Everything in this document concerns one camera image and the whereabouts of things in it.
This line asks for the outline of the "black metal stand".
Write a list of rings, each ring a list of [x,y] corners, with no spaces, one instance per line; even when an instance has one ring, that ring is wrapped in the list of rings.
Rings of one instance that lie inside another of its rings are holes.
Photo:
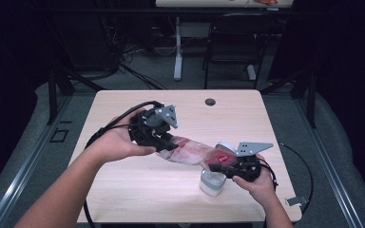
[[[269,85],[265,89],[262,89],[260,93],[262,95],[269,94],[292,81],[295,82],[290,92],[293,99],[300,99],[303,97],[305,92],[308,92],[306,120],[308,121],[310,126],[316,128],[315,107],[317,96],[317,76],[312,69],[301,69],[300,71],[290,75],[287,78],[277,80],[272,85]]]
[[[59,88],[65,96],[72,96],[75,92],[75,89],[71,84],[71,80],[76,80],[95,91],[104,90],[102,86],[91,82],[89,79],[83,77],[81,74],[69,67],[54,66],[48,75],[48,124],[52,124],[59,113],[57,104],[57,88]]]

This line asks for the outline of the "aluminium floor rail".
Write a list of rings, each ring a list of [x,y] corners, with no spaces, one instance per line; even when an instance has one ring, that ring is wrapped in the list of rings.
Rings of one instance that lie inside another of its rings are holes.
[[[16,212],[15,205],[26,194],[29,181],[39,167],[45,149],[53,145],[50,138],[59,130],[72,100],[68,96],[60,98],[57,114],[48,123],[48,100],[38,99],[26,129],[0,174],[0,228],[5,228],[10,214]]]
[[[354,204],[350,199],[348,191],[343,185],[343,182],[340,179],[340,176],[338,175],[334,164],[328,155],[326,146],[320,138],[317,129],[315,127],[312,127],[307,118],[306,105],[303,103],[302,100],[298,99],[294,99],[294,104],[297,108],[300,118],[307,128],[307,131],[311,135],[314,145],[317,148],[317,157],[320,166],[324,171],[325,177],[330,183],[331,189],[336,197],[337,204],[339,205],[349,228],[365,228],[360,219],[360,216],[355,209]]]

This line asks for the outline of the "white-legged wooden desk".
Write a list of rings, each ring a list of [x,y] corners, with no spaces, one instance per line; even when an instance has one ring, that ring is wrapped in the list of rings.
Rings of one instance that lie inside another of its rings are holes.
[[[254,0],[156,0],[156,6],[166,9],[262,9],[279,11],[289,9],[295,0],[278,0],[273,6],[260,4]],[[190,38],[203,38],[205,23],[192,24],[182,23],[179,16],[176,17],[176,61],[174,69],[174,80],[182,79],[183,51],[182,36]]]

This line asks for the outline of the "grey metal table bracket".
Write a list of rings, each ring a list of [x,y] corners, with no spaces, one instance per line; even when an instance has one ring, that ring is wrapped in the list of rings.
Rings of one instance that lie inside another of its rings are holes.
[[[289,206],[303,206],[309,202],[309,200],[302,196],[302,197],[293,197],[285,200],[286,204]]]

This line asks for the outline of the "grey round pitcher lid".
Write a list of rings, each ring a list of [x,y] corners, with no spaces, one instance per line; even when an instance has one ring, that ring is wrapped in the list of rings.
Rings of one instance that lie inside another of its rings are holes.
[[[236,155],[236,149],[227,142],[218,142],[215,148],[223,154]]]

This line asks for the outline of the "white cylindrical container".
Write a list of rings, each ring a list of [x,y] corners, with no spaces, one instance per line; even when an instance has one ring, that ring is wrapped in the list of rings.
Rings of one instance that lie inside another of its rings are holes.
[[[226,182],[226,177],[219,172],[206,171],[201,172],[200,188],[208,196],[216,197],[222,190]]]

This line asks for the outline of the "black folding chair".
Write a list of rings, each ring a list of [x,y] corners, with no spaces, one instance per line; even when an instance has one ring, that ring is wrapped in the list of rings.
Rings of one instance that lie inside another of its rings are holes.
[[[265,50],[278,26],[270,15],[249,13],[226,13],[209,26],[207,45],[202,62],[203,87],[208,87],[209,65],[241,65],[246,70],[256,66],[253,88],[259,82]]]

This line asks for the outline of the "person's right hand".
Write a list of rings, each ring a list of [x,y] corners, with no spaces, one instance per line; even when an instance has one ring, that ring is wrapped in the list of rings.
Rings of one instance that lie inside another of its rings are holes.
[[[244,180],[238,176],[233,177],[233,182],[235,182],[240,188],[247,190],[263,209],[273,208],[279,203],[271,174],[265,167],[260,169],[259,177],[252,182]]]

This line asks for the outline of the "clear plastic bag red print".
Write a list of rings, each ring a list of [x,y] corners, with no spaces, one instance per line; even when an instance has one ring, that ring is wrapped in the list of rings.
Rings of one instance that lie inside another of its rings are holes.
[[[177,147],[160,152],[160,156],[169,162],[200,165],[205,170],[210,170],[210,164],[229,166],[237,160],[234,152],[214,148],[184,137],[172,137],[171,142]]]

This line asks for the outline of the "person's left hand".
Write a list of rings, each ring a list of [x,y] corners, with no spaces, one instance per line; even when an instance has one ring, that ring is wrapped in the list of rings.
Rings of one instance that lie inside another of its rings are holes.
[[[144,111],[139,108],[122,117],[111,126],[99,139],[93,142],[86,152],[90,153],[100,164],[115,162],[132,156],[146,156],[154,153],[153,146],[139,146],[129,137],[128,127],[130,120]]]

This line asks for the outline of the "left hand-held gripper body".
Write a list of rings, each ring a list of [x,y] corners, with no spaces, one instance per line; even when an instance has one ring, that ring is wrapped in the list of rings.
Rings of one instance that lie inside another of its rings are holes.
[[[162,135],[171,128],[178,128],[175,106],[154,106],[131,119],[129,136],[137,145],[153,146],[155,141],[165,142]]]

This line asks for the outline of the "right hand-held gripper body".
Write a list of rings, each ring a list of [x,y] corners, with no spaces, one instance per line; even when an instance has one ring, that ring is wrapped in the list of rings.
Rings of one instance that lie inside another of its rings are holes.
[[[270,165],[263,159],[257,157],[259,152],[271,148],[269,142],[240,142],[236,150],[237,160],[229,166],[224,166],[225,171],[235,171],[238,177],[246,181],[255,181],[260,175],[262,167],[267,168],[272,176],[275,176]]]

